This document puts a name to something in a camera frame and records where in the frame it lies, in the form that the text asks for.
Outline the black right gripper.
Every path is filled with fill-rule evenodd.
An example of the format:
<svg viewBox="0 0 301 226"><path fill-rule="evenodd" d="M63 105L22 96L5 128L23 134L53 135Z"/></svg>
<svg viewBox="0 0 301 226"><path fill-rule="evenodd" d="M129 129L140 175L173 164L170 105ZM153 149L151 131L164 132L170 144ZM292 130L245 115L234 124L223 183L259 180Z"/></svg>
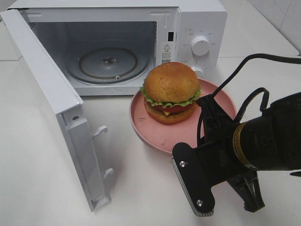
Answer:
<svg viewBox="0 0 301 226"><path fill-rule="evenodd" d="M229 185L244 201L244 206L265 206L258 175L242 148L243 124L233 128L235 121L215 101L212 94L196 101L201 107L197 141L208 141L194 151L194 185L212 188L221 182Z"/></svg>

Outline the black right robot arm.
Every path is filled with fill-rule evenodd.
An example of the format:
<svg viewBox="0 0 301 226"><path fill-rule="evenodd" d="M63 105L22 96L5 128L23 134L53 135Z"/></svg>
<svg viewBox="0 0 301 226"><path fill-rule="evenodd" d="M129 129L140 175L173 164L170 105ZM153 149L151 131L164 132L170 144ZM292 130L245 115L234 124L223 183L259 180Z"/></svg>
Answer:
<svg viewBox="0 0 301 226"><path fill-rule="evenodd" d="M196 155L207 189L227 181L245 203L257 211L264 206L257 173L290 170L301 174L301 95L268 104L269 93L259 88L243 102L234 119L213 95L198 100L201 115Z"/></svg>

